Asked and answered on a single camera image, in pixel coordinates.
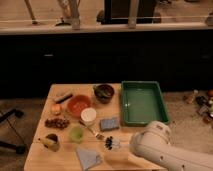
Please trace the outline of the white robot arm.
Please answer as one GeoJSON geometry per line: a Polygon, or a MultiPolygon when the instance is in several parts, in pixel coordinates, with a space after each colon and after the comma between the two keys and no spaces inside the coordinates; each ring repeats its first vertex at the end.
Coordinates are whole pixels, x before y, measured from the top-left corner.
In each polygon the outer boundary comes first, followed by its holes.
{"type": "Polygon", "coordinates": [[[162,122],[152,121],[130,140],[130,151],[169,171],[213,171],[213,155],[170,144],[171,129],[162,122]]]}

